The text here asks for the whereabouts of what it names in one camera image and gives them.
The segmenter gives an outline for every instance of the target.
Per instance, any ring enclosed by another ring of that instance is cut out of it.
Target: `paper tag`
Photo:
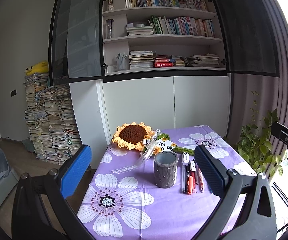
[[[176,143],[167,140],[167,138],[163,137],[157,141],[157,147],[159,147],[160,151],[171,151],[177,146]]]

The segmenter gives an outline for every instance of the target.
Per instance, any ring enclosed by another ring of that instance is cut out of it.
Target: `white cabinet door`
[[[124,123],[144,122],[153,130],[175,128],[173,77],[103,83],[110,134]]]
[[[220,136],[227,133],[230,77],[174,77],[175,127],[206,124]]]

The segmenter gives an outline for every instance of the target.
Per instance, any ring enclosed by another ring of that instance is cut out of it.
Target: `gray pen holder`
[[[155,183],[161,188],[170,188],[176,182],[178,155],[171,151],[161,152],[154,157]]]

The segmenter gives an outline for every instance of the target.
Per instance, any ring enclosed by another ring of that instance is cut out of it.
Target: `yellow crochet petals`
[[[147,132],[147,134],[144,136],[145,139],[152,139],[152,135],[155,134],[155,132],[151,129],[151,127],[146,126],[143,122],[141,122],[139,124],[136,124],[135,122],[133,122],[131,124],[124,123],[122,126],[118,126],[116,128],[116,132],[113,135],[112,142],[117,143],[117,146],[119,148],[126,147],[128,150],[136,149],[138,151],[141,151],[144,147],[142,142],[138,142],[134,145],[131,142],[127,142],[127,141],[120,138],[121,131],[128,125],[139,125],[139,126],[143,127],[145,129],[145,131]]]

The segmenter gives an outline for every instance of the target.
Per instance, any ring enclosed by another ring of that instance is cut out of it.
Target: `purple tablecloth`
[[[195,126],[163,130],[172,142],[194,149],[204,144],[213,157],[224,166],[244,175],[255,175],[253,169],[210,127]],[[205,223],[219,197],[205,191],[182,193],[181,160],[176,184],[169,189],[158,188],[154,182],[153,158],[140,168],[120,174],[110,171],[134,164],[136,150],[110,144],[87,189],[78,217],[96,239],[191,239]],[[240,196],[223,232],[232,229],[245,196]]]

